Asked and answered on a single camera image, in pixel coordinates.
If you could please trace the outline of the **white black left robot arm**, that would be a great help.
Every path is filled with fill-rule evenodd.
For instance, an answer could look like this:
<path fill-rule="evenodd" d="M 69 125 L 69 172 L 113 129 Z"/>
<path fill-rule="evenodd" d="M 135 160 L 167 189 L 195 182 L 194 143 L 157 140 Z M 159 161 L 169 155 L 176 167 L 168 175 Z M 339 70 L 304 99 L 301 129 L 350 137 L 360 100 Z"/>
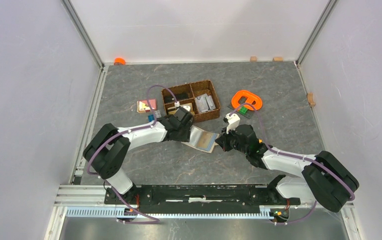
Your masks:
<path fill-rule="evenodd" d="M 134 127 L 105 124 L 83 151 L 88 167 L 117 190 L 124 204 L 135 200 L 134 183 L 121 168 L 126 154 L 134 148 L 166 141 L 188 142 L 193 115 L 190 107 L 180 106 L 176 112 Z"/>

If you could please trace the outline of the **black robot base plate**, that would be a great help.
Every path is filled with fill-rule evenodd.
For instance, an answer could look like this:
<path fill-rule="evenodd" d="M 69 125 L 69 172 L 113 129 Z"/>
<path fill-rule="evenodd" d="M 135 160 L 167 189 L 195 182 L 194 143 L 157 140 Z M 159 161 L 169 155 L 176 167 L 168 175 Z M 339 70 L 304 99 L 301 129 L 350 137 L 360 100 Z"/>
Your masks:
<path fill-rule="evenodd" d="M 255 214 L 260 206 L 300 205 L 267 185 L 137 185 L 123 195 L 145 214 Z"/>

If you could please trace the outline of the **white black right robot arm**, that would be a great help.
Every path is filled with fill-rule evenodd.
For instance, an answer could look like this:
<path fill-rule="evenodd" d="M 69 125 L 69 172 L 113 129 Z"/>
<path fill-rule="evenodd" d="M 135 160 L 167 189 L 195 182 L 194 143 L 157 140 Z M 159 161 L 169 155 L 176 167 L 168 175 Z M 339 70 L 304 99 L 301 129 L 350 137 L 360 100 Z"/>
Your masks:
<path fill-rule="evenodd" d="M 280 204 L 285 199 L 299 198 L 316 201 L 331 212 L 339 212 L 355 199 L 359 181 L 330 152 L 299 154 L 280 150 L 261 142 L 251 125 L 243 124 L 234 130 L 222 129 L 215 142 L 228 152 L 243 153 L 249 163 L 265 170 L 289 174 L 270 187 L 270 202 Z"/>

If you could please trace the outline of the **beige leather card holder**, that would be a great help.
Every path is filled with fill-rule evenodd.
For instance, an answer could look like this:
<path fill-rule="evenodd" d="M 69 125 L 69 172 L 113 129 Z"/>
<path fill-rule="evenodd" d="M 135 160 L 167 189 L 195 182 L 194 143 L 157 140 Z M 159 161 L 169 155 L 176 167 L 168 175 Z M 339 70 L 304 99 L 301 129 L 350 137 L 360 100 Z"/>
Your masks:
<path fill-rule="evenodd" d="M 211 153 L 214 147 L 217 145 L 215 140 L 218 137 L 218 133 L 209 132 L 193 125 L 190 129 L 189 141 L 182 143 L 196 150 L 205 153 Z"/>

